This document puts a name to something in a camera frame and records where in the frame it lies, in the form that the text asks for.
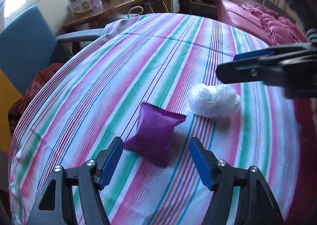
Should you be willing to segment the white appliance box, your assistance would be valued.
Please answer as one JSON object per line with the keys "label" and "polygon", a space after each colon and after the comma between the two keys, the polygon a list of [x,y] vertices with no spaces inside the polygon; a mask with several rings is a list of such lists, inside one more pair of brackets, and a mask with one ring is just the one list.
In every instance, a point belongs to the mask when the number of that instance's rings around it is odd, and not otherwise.
{"label": "white appliance box", "polygon": [[92,9],[90,0],[68,0],[73,14],[81,14]]}

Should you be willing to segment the purple snack packet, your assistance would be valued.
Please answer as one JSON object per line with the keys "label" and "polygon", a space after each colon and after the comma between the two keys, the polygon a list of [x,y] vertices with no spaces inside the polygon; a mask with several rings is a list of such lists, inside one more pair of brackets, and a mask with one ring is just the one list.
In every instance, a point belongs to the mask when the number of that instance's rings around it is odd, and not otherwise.
{"label": "purple snack packet", "polygon": [[186,115],[142,102],[135,135],[124,141],[124,149],[166,168],[171,161],[169,147],[174,128],[185,120]]}

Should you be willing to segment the grey yellow blue chair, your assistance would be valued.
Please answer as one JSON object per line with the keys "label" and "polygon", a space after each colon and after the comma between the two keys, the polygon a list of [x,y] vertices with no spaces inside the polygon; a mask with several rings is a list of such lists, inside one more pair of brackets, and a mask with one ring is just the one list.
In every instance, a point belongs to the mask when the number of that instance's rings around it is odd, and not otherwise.
{"label": "grey yellow blue chair", "polygon": [[9,152],[12,140],[9,108],[41,70],[70,59],[61,45],[94,41],[101,34],[102,29],[88,29],[57,37],[37,6],[23,11],[1,31],[1,152]]}

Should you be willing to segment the wooden side desk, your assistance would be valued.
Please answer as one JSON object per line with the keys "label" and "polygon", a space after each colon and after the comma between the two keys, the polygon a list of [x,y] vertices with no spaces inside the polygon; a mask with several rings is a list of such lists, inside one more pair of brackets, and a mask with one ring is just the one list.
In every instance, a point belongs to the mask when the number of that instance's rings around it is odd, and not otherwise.
{"label": "wooden side desk", "polygon": [[101,6],[89,10],[83,14],[76,14],[74,18],[65,23],[62,28],[70,29],[77,25],[86,24],[89,22],[97,21],[101,17],[109,16],[114,12],[118,12],[124,8],[131,7],[144,0],[115,0],[102,4]]}

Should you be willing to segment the red bed blanket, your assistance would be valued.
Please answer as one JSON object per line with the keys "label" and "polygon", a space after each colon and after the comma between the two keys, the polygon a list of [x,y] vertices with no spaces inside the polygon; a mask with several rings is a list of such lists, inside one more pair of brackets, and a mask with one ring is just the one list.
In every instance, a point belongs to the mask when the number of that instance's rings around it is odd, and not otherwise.
{"label": "red bed blanket", "polygon": [[220,22],[261,39],[269,46],[307,42],[288,18],[261,5],[219,0],[217,18]]}

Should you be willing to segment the white plastic bag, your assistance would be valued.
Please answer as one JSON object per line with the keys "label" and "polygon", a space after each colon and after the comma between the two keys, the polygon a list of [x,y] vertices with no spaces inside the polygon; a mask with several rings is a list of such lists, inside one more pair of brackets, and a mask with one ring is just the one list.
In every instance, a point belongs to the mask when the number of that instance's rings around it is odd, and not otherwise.
{"label": "white plastic bag", "polygon": [[241,105],[240,95],[225,84],[194,84],[187,94],[187,101],[194,114],[206,118],[229,117],[235,114]]}

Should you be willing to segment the dark red cloth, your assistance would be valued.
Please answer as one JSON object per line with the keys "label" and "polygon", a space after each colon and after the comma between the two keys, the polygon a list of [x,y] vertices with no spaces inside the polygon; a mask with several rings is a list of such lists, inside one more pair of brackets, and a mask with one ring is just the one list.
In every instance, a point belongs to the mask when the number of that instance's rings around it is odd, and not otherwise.
{"label": "dark red cloth", "polygon": [[38,91],[53,77],[53,75],[63,66],[63,63],[54,63],[41,70],[33,79],[31,85],[27,88],[25,96],[16,101],[8,111],[8,122],[11,136],[18,125],[21,116],[28,105],[34,99]]}

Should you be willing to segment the striped pink green tablecloth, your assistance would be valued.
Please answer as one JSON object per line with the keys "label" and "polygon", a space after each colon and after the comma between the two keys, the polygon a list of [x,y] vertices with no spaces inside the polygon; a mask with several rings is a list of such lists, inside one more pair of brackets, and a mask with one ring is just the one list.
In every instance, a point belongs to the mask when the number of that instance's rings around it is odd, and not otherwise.
{"label": "striped pink green tablecloth", "polygon": [[186,115],[175,129],[176,156],[165,169],[123,152],[100,194],[111,224],[200,224],[212,193],[188,150],[194,136],[234,167],[259,167],[283,217],[299,171],[299,134],[292,101],[262,82],[234,84],[240,109],[227,119],[194,115],[194,84],[218,84],[215,69],[237,54],[266,47],[227,24],[183,14],[148,14],[116,21],[68,61],[36,94],[13,136],[10,205],[26,224],[45,179],[60,164],[82,165],[114,137],[128,139],[140,104]]}

